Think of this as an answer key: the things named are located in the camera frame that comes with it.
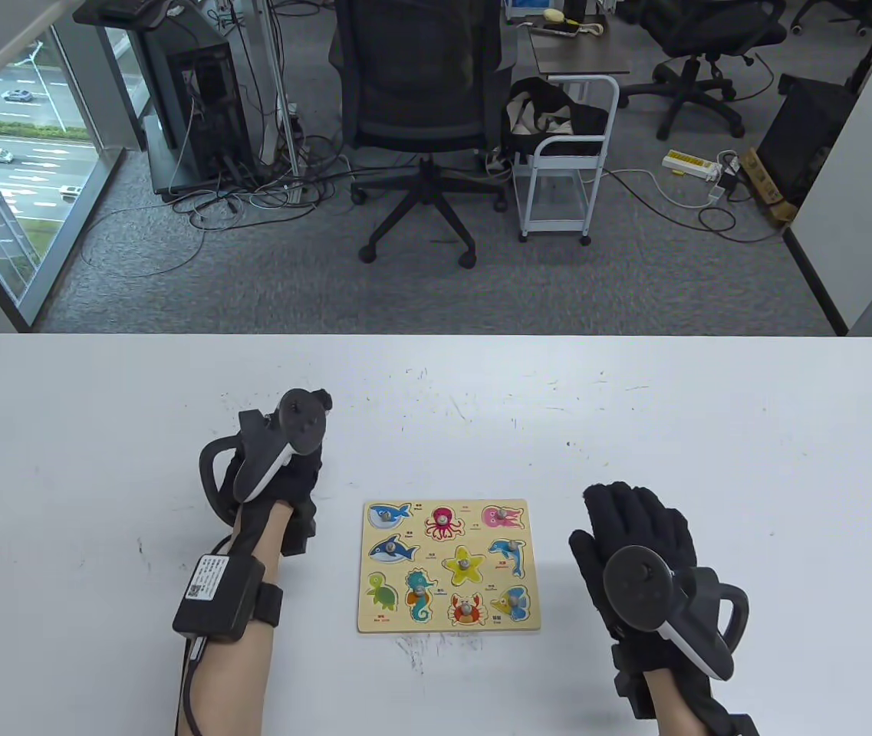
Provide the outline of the person's left hand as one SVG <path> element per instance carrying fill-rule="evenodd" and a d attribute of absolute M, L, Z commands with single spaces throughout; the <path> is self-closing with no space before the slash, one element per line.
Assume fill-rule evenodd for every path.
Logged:
<path fill-rule="evenodd" d="M 231 555 L 253 555 L 276 504 L 291 517 L 285 523 L 281 554 L 305 554 L 316 535 L 317 506 L 312 493 L 322 468 L 322 445 L 333 397 L 326 389 L 288 390 L 275 411 L 239 413 L 235 454 L 218 488 L 215 511 L 237 525 Z"/>

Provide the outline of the person's right hand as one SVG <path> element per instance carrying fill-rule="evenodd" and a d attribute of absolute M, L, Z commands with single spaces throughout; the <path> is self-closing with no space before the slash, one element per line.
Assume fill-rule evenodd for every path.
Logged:
<path fill-rule="evenodd" d="M 629 546 L 653 550 L 673 569 L 694 567 L 696 549 L 687 519 L 649 488 L 625 481 L 590 486 L 583 500 L 592 529 L 573 531 L 568 543 L 592 603 L 617 647 L 615 665 L 625 665 L 629 675 L 645 680 L 661 735 L 708 735 L 708 727 L 692 711 L 683 691 L 694 683 L 684 669 L 688 659 L 660 635 L 626 624 L 612 609 L 603 580 L 612 555 Z"/>

